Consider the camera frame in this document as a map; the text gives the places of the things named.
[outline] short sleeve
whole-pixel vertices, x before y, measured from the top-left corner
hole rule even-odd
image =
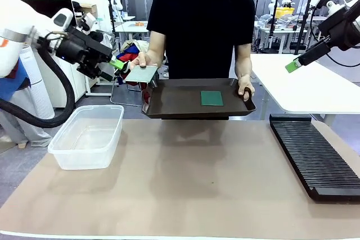
[[[169,27],[167,18],[167,0],[153,0],[147,23],[147,30],[166,35],[167,28]]]
[[[244,5],[240,9],[242,20],[238,20],[236,26],[237,35],[235,46],[249,44],[253,42],[254,22],[255,22],[255,3],[253,0],[243,0]]]

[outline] clear plastic container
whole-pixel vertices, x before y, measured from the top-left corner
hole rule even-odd
[[[48,146],[64,170],[103,169],[110,165],[122,130],[124,107],[77,108]]]

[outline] black rack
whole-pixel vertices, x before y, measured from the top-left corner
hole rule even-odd
[[[360,201],[360,179],[311,123],[311,116],[270,115],[270,126],[310,198]]]

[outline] yellow bin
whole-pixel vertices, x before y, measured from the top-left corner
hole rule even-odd
[[[275,18],[279,19],[286,14],[293,14],[294,11],[295,11],[294,8],[286,8],[286,7],[277,8]]]

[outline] man in black t-shirt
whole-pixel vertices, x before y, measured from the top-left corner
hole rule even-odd
[[[154,0],[147,25],[149,49],[130,68],[160,67],[166,50],[170,79],[228,78],[235,48],[239,95],[244,95],[245,87],[254,94],[250,82],[254,18],[253,0]]]

